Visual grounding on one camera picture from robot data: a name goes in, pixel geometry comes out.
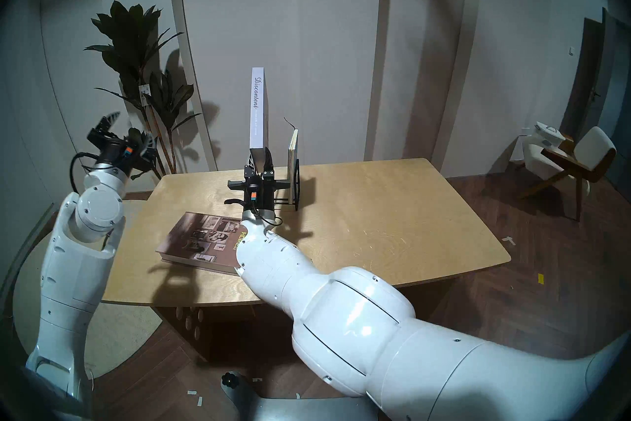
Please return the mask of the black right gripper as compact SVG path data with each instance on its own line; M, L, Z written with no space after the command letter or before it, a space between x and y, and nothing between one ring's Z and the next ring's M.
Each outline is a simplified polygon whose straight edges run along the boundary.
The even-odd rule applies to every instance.
M227 204L239 204L244 212L250 211L255 218L276 218L276 191L289 189L290 180L275 179L273 157L268 147L265 147L264 172L263 149L250 149L249 152L248 165L253 170L244 170L243 181L228 181L229 189L242 191L244 197L243 199L227 199Z

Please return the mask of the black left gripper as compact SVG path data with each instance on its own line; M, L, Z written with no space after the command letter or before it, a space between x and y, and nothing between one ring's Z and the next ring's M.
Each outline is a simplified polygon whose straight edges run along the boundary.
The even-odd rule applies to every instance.
M119 138L110 129L120 115L120 112L104 115L101 118L101 128L93 128L88 133L87 140L99 149L99 155L95 164L87 169L92 171L98 168L116 168L123 173L131 173L133 170L141 173L153 171L158 156L153 134L130 128L125 138Z

